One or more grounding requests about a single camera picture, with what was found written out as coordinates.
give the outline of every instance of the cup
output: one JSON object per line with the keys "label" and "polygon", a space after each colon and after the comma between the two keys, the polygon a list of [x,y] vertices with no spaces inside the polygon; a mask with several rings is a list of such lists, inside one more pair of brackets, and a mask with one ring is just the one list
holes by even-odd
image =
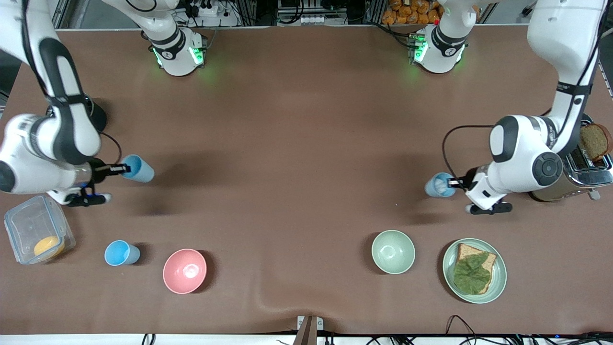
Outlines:
{"label": "cup", "polygon": [[104,251],[104,260],[111,266],[131,265],[140,257],[140,250],[126,241],[111,242]]}
{"label": "cup", "polygon": [[153,180],[153,176],[155,176],[153,168],[138,155],[128,155],[123,158],[121,162],[130,166],[130,172],[121,174],[129,180],[143,182],[145,184]]}
{"label": "cup", "polygon": [[433,198],[448,198],[452,196],[455,193],[455,188],[447,184],[447,181],[452,178],[453,176],[446,172],[439,172],[425,184],[425,193]]}

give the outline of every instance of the bowl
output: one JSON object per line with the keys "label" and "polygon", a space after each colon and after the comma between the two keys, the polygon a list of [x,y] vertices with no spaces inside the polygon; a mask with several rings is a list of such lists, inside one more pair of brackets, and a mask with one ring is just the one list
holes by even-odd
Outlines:
{"label": "bowl", "polygon": [[[471,247],[494,253],[497,256],[492,268],[492,281],[487,291],[482,295],[469,295],[455,286],[454,267],[455,261],[458,257],[458,246],[460,243],[468,244]],[[447,251],[445,251],[445,255],[443,256],[443,276],[445,277],[447,285],[454,294],[467,302],[475,304],[490,303],[498,298],[506,287],[506,265],[504,264],[504,260],[502,260],[502,256],[500,256],[500,253],[498,253],[496,248],[492,247],[489,243],[476,238],[459,239],[456,242],[453,242],[449,248],[447,248]]]}
{"label": "bowl", "polygon": [[406,272],[415,261],[415,246],[409,236],[398,230],[386,230],[375,238],[372,247],[376,265],[389,274]]}
{"label": "bowl", "polygon": [[193,292],[202,285],[206,275],[207,262],[202,254],[194,249],[176,251],[164,264],[164,284],[174,293]]}

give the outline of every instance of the bread slice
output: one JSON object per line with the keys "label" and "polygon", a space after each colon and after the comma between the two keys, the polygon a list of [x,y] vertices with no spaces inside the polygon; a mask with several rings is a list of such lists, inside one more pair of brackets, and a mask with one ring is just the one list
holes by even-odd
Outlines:
{"label": "bread slice", "polygon": [[609,130],[599,123],[581,127],[581,147],[592,161],[599,161],[613,150]]}
{"label": "bread slice", "polygon": [[[477,249],[475,247],[471,247],[468,244],[460,243],[460,245],[458,246],[458,259],[455,262],[457,263],[458,261],[460,261],[461,259],[469,255],[481,254],[483,252],[485,251],[481,249]],[[496,254],[490,253],[487,256],[487,259],[485,260],[483,265],[481,265],[481,267],[485,268],[490,273],[490,275],[492,274],[492,270],[494,268],[494,262],[496,261],[496,258],[497,258]],[[492,278],[490,278],[490,281],[487,282],[483,290],[479,291],[477,295],[483,295],[487,291],[487,289],[490,287],[491,282],[492,282]]]}

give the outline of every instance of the green plate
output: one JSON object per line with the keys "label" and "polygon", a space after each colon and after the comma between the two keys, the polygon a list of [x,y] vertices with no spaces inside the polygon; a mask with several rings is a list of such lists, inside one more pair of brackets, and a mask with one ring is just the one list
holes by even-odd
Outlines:
{"label": "green plate", "polygon": [[[487,289],[486,293],[483,295],[469,295],[460,291],[454,284],[454,266],[458,257],[458,246],[460,243],[496,254],[497,256],[492,269],[492,282],[490,283],[490,287]],[[449,285],[451,290],[458,295],[458,297],[470,303],[489,303],[498,298],[498,296],[500,296],[504,290],[504,287],[506,287],[506,266],[504,265],[502,256],[500,256],[500,253],[498,253],[498,251],[489,243],[476,238],[459,239],[449,246],[445,252],[445,256],[443,257],[443,275],[445,276],[445,281],[447,281],[447,285]]]}

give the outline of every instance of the tabletop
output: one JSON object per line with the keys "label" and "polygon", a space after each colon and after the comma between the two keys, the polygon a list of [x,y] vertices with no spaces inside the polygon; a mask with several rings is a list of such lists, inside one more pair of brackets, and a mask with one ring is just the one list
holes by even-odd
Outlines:
{"label": "tabletop", "polygon": [[[156,177],[110,177],[97,189],[111,203],[64,207],[77,245],[51,263],[18,264],[2,231],[0,333],[260,333],[295,329],[305,314],[337,333],[442,333],[453,314],[478,333],[610,329],[613,188],[599,201],[511,195],[514,210],[495,216],[466,214],[461,193],[424,193],[445,170],[447,130],[550,107],[557,75],[526,30],[476,27],[444,75],[410,65],[377,28],[221,30],[206,67],[186,77],[157,68],[137,31],[60,33],[84,90],[109,115],[106,132]],[[599,72],[595,83],[586,113],[611,127]],[[45,108],[22,68],[0,124]],[[450,137],[456,171],[491,160],[487,137]],[[116,147],[102,140],[99,156],[113,161]],[[0,212],[30,197],[2,194]],[[371,260],[386,229],[415,243],[405,274]],[[442,256],[461,238],[504,258],[497,300],[468,304],[446,286]],[[105,263],[116,239],[141,248],[138,264]],[[189,295],[162,281],[181,248],[201,250],[209,267]]]}

